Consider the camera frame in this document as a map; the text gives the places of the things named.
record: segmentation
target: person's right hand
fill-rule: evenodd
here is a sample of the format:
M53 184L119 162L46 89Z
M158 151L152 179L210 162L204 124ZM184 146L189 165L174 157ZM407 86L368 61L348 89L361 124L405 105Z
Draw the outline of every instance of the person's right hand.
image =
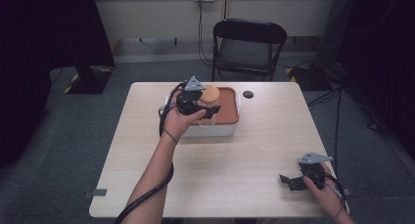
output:
M331 174L330 168L324 162L322 162L321 165L326 173ZM339 197L330 188L330 186L332 186L333 188L339 189L332 180L326 178L322 190L318 189L314 182L307 176L303 177L303 181L324 211L326 211L330 217L334 218L337 223L353 223L346 210L343 208Z

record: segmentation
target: storage box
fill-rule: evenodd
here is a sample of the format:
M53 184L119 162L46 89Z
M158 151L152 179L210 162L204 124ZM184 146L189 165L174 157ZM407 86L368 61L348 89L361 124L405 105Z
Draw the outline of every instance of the storage box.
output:
M241 109L241 98L232 88L218 87L218 89L220 91L218 102L221 107L216 115L216 123L210 127L202 127L196 121L189 126L182 137L230 136L235 132Z

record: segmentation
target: gray carpet floor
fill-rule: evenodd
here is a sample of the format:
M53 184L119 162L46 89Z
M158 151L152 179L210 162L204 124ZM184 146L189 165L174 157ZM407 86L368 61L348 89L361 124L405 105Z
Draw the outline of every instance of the gray carpet floor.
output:
M306 60L284 58L294 66ZM51 72L58 77L60 70ZM47 113L17 163L0 168L0 223L113 223L89 215L85 192L96 188L130 85L141 81L179 82L196 75L210 80L201 61L118 64L102 95L64 94L76 71L63 69L52 86ZM260 81L223 73L218 81ZM279 67L274 81L289 81ZM308 102L324 91L303 92ZM335 145L337 99L315 106L312 117L327 153ZM357 223L414 223L413 159L393 135L366 127L370 113L344 91L338 137L338 172ZM332 223L310 219L309 223Z

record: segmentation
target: black stand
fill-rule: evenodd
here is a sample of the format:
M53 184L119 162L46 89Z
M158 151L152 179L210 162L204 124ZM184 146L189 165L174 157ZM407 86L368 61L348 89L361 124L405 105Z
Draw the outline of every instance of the black stand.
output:
M102 94L112 70L94 69L90 66L75 66L78 75L65 90L67 94Z

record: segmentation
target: table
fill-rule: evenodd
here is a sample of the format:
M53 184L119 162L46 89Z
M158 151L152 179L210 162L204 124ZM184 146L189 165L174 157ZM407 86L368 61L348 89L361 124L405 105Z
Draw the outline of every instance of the table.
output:
M116 217L125 207L159 140L158 108L178 83L132 84L90 214ZM181 138L174 155L164 217L318 217L306 190L290 192L278 174L301 176L297 158L327 155L299 86L291 82L203 82L242 96L233 136Z

